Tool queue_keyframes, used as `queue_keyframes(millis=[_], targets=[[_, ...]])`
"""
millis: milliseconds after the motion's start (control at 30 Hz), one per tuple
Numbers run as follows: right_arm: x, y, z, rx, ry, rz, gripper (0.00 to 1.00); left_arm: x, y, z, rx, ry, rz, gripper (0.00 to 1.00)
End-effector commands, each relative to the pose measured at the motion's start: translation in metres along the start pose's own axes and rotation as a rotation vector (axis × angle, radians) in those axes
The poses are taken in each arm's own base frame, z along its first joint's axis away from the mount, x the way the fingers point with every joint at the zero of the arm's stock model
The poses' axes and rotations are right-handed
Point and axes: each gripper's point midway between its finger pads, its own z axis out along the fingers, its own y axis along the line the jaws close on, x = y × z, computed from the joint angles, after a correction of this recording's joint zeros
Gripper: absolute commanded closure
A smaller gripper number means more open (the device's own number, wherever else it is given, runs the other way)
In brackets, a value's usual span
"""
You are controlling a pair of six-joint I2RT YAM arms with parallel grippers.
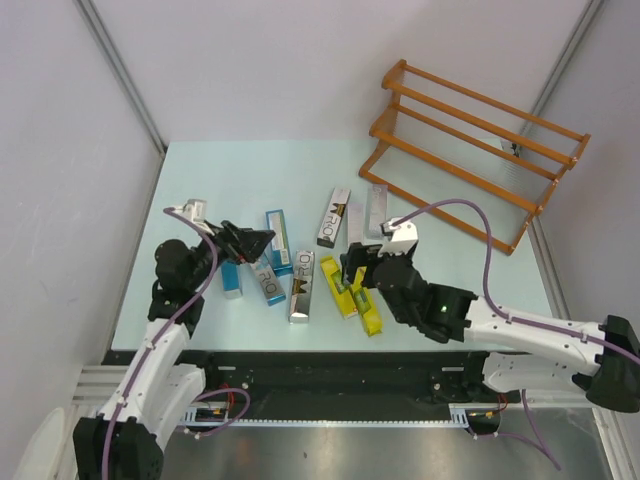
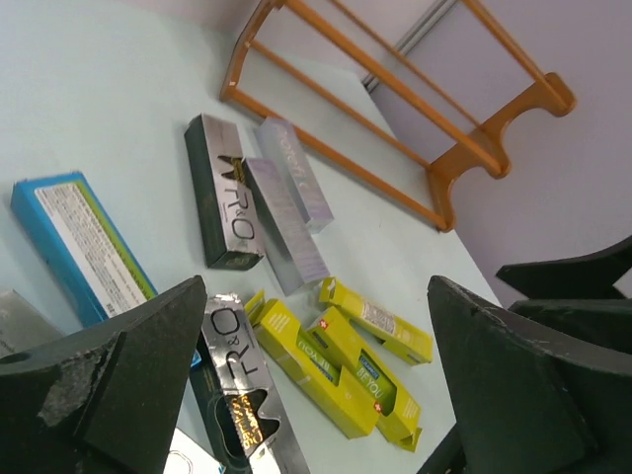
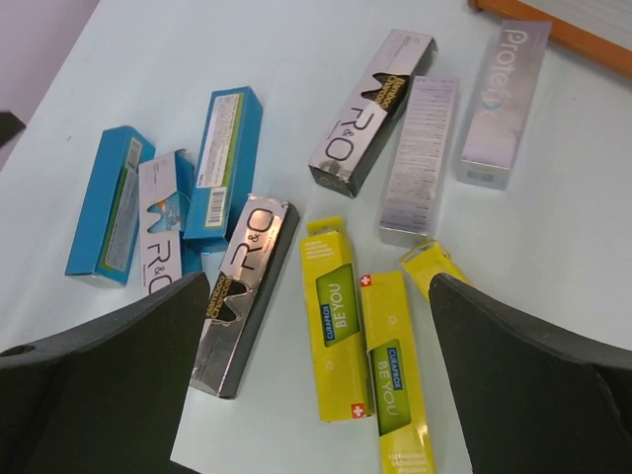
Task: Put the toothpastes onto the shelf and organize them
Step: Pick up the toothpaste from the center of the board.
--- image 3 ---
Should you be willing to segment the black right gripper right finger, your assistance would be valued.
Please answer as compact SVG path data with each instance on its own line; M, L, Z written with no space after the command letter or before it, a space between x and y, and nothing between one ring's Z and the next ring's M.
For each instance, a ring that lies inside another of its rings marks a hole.
M430 304L473 472L630 472L630 351L446 273Z

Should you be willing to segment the blue toothpaste box with barcode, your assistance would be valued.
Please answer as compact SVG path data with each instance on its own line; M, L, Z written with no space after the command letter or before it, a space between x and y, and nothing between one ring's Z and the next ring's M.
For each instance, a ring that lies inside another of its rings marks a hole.
M249 86L211 94L184 233L199 252L227 248L252 190L262 117Z

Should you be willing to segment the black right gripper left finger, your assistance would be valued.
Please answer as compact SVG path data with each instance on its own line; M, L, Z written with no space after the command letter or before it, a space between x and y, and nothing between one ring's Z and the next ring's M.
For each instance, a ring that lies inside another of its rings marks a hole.
M183 276L1 354L5 473L181 473L171 457L209 283Z

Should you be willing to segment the silver black R&O charcoal box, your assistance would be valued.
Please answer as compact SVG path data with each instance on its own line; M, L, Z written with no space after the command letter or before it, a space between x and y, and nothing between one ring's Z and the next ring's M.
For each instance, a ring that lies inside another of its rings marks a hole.
M210 293L193 388L236 397L299 221L287 200L248 196Z

